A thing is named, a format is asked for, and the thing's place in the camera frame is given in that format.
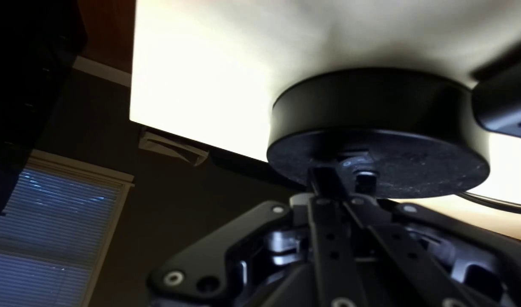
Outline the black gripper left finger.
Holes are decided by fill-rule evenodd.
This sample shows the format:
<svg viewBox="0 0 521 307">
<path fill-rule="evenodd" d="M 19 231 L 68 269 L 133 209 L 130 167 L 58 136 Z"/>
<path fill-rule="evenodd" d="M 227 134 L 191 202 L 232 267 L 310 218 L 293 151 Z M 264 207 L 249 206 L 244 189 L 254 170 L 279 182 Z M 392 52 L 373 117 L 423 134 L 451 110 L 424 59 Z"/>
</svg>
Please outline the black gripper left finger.
<svg viewBox="0 0 521 307">
<path fill-rule="evenodd" d="M 314 199 L 308 204 L 315 284 L 320 307 L 365 307 L 366 298 L 342 225 L 348 192 L 331 167 L 308 172 Z"/>
</svg>

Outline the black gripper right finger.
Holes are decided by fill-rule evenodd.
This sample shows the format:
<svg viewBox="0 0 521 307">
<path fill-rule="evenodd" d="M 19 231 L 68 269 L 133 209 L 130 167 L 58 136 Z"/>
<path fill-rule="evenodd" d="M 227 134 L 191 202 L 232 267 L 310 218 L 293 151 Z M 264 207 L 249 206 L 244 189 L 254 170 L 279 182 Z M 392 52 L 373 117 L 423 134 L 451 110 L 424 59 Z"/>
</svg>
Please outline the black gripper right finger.
<svg viewBox="0 0 521 307">
<path fill-rule="evenodd" d="M 412 293 L 426 307 L 479 307 L 477 300 L 377 201 L 356 196 L 346 202 L 346 209 L 366 235 L 366 242 L 397 272 L 390 289 L 400 294 Z"/>
</svg>

